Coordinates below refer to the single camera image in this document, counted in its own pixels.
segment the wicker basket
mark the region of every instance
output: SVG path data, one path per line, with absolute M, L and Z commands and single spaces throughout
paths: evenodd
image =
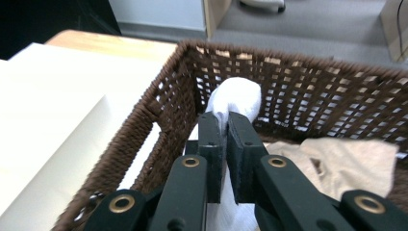
M 178 45 L 54 230 L 82 228 L 95 196 L 116 190 L 155 122 L 160 136 L 131 189 L 148 193 L 163 184 L 211 92 L 234 76 L 262 86 L 253 125 L 264 141 L 377 138 L 408 153 L 406 71 L 188 40 Z M 389 198 L 408 212 L 406 159 L 397 162 Z

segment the beige cloth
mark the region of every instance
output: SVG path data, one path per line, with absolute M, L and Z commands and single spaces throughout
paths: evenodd
M 321 193 L 337 200 L 351 190 L 385 197 L 393 186 L 398 147 L 384 141 L 322 138 L 266 147 L 269 154 L 291 159 Z

